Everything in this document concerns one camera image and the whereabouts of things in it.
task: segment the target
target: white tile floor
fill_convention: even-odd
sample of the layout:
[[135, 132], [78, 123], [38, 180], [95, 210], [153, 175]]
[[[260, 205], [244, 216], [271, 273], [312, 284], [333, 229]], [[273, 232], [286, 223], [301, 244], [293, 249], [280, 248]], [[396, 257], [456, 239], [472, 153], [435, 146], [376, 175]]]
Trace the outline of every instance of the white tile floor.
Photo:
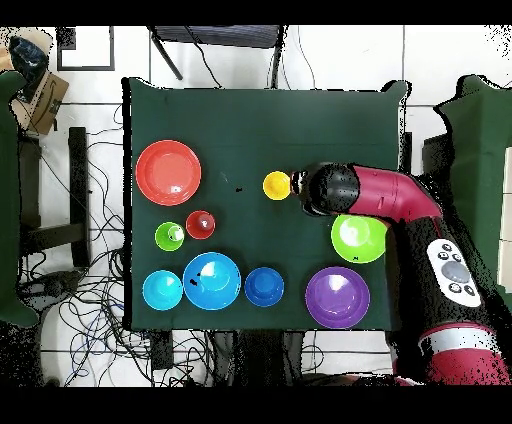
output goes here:
[[[42, 28], [55, 40], [54, 28]], [[455, 94], [457, 79], [465, 74], [486, 75], [494, 83], [512, 84], [512, 52], [510, 52], [511, 27], [497, 26], [301, 26], [300, 41], [314, 71], [315, 85], [320, 89], [380, 90], [390, 80], [406, 79], [412, 83], [408, 99], [406, 130], [413, 133], [412, 169], [422, 171], [421, 147], [425, 138], [445, 131], [441, 118], [432, 106], [448, 100]], [[284, 65], [291, 89], [313, 87], [311, 72], [299, 48], [297, 26], [291, 26], [286, 39]], [[150, 43], [145, 27], [115, 27], [115, 71], [57, 72], [56, 46], [50, 53], [50, 71], [69, 82], [69, 90], [58, 113], [58, 131], [42, 137], [43, 155], [64, 184], [69, 184], [67, 135], [70, 126], [85, 126], [89, 133], [106, 128], [118, 128], [113, 116], [122, 101], [121, 77], [141, 77], [156, 86], [211, 87], [213, 81], [204, 67], [199, 51], [191, 44], [167, 43], [166, 50], [184, 75], [178, 81], [167, 67], [155, 47]], [[64, 51], [63, 64], [67, 66], [107, 65], [108, 30], [106, 27], [78, 27], [77, 50]], [[207, 61], [220, 83], [226, 88], [264, 88], [271, 50], [203, 46]], [[283, 71], [280, 87], [285, 89]], [[121, 113], [116, 120], [122, 119]], [[122, 131], [107, 131], [89, 136], [89, 144], [96, 141], [122, 143]], [[109, 178], [107, 204], [123, 216], [122, 205], [122, 150], [119, 146], [96, 145], [90, 149], [90, 160]], [[95, 169], [91, 173], [105, 184], [104, 177]], [[41, 164], [41, 215], [43, 225], [69, 222], [66, 191]], [[105, 222], [101, 207], [101, 191], [91, 179], [89, 199], [91, 214], [98, 228]], [[91, 237], [97, 230], [91, 231]], [[120, 247], [123, 236], [106, 232], [109, 248]], [[105, 249], [102, 239], [93, 243], [93, 257]], [[71, 269], [68, 246], [49, 249], [48, 260], [41, 265], [42, 273]], [[35, 264], [41, 255], [33, 255]], [[104, 275], [106, 261], [98, 263], [91, 275]], [[81, 311], [87, 306], [77, 304]], [[68, 305], [63, 305], [63, 318], [79, 326]], [[88, 324], [94, 319], [87, 318]], [[42, 361], [47, 376], [57, 376], [65, 381], [72, 371], [69, 345], [76, 331], [69, 328], [59, 316], [59, 307], [48, 313], [42, 335]], [[184, 340], [187, 332], [178, 332], [176, 338]], [[313, 333], [308, 333], [305, 345], [311, 344]], [[75, 338], [74, 349], [82, 344]], [[320, 372], [379, 370], [389, 372], [391, 361], [382, 332], [318, 332], [316, 344], [325, 351]], [[303, 368], [314, 362], [312, 349], [303, 355]], [[177, 360], [185, 359], [186, 350], [177, 353]], [[316, 354], [317, 364], [321, 355]], [[71, 386], [97, 385], [112, 357], [109, 353], [91, 356], [85, 368], [93, 370], [88, 376], [78, 377]], [[145, 368], [145, 361], [140, 361]], [[101, 386], [148, 386], [149, 382], [139, 373], [131, 358], [116, 360], [106, 374]], [[179, 371], [173, 371], [180, 377]], [[204, 369], [196, 366], [193, 375], [203, 378]], [[157, 372], [155, 378], [162, 378]]]

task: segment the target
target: red plate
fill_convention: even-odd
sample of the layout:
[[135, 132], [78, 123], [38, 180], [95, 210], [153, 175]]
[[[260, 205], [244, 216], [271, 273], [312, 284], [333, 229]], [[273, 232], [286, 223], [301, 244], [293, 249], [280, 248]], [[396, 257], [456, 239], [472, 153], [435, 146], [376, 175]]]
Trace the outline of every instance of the red plate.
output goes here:
[[163, 206], [190, 199], [201, 181], [196, 154], [174, 140], [157, 141], [146, 147], [135, 167], [137, 185], [144, 196]]

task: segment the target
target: purple plate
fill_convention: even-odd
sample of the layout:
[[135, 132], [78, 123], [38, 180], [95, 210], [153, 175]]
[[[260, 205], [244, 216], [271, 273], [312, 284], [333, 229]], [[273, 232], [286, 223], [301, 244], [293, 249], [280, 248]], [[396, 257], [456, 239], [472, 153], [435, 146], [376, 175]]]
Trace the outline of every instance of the purple plate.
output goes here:
[[368, 311], [370, 291], [357, 272], [341, 266], [324, 268], [308, 283], [306, 306], [320, 325], [350, 328]]

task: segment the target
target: green cup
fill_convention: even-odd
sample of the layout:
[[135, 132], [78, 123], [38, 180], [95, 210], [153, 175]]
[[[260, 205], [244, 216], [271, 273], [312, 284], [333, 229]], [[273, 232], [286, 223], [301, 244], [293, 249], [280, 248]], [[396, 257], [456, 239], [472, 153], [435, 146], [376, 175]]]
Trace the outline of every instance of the green cup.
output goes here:
[[334, 250], [355, 264], [372, 262], [386, 251], [387, 225], [376, 218], [339, 215], [331, 229]]
[[166, 252], [178, 250], [185, 239], [183, 227], [174, 222], [164, 222], [155, 231], [157, 246]]

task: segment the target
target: small yellow bowl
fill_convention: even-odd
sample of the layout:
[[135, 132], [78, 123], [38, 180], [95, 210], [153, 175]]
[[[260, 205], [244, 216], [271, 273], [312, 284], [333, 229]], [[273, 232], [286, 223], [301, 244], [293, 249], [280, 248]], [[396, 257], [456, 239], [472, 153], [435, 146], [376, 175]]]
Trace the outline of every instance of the small yellow bowl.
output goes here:
[[271, 172], [263, 180], [263, 191], [269, 199], [285, 199], [290, 194], [290, 177], [281, 171]]

